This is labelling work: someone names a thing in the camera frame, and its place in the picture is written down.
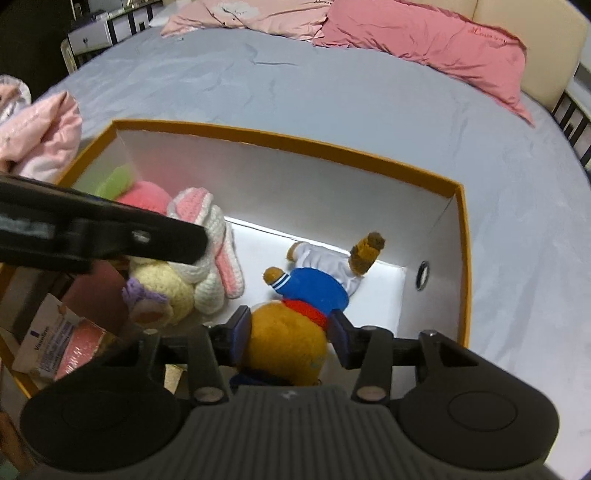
bed headboard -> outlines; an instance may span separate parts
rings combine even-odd
[[[521,89],[552,110],[579,63],[587,19],[567,0],[478,0],[475,22],[517,35],[527,47]]]
[[[427,4],[457,12],[464,17],[472,18],[478,0],[412,0],[418,4]]]

yellow plush head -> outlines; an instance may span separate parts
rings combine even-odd
[[[168,298],[169,308],[159,323],[178,323],[193,310],[194,287],[179,277],[168,262],[132,262],[129,275],[147,290]]]
[[[326,352],[322,328],[282,303],[272,302],[252,312],[243,366],[263,370],[293,385],[313,385]]]

green crochet piece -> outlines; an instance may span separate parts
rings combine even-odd
[[[97,197],[105,200],[116,200],[127,192],[134,184],[134,176],[128,166],[117,167],[95,191]]]

brown plush paw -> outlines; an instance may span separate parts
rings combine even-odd
[[[295,262],[295,261],[296,261],[296,259],[294,258],[294,252],[296,251],[296,248],[297,248],[297,246],[298,246],[300,243],[301,243],[301,242],[296,242],[296,243],[294,243],[294,244],[293,244],[293,245],[290,247],[290,249],[287,251],[287,259],[288,259],[290,262]]]
[[[280,268],[269,267],[265,270],[265,273],[263,274],[262,277],[263,277],[263,280],[265,280],[265,283],[267,285],[271,285],[272,283],[279,280],[284,273],[285,272]]]
[[[371,232],[368,235],[368,245],[376,250],[382,251],[384,245],[386,245],[386,240],[378,232]]]
[[[351,256],[349,257],[351,271],[359,277],[365,275],[377,260],[385,243],[384,237],[377,232],[371,232],[357,243],[351,249]]]

metal bed frame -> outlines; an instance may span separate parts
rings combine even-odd
[[[552,116],[573,147],[573,151],[591,183],[591,163],[589,163],[591,160],[591,119],[567,92],[564,92],[560,97],[552,111]],[[574,117],[580,117],[578,123]]]

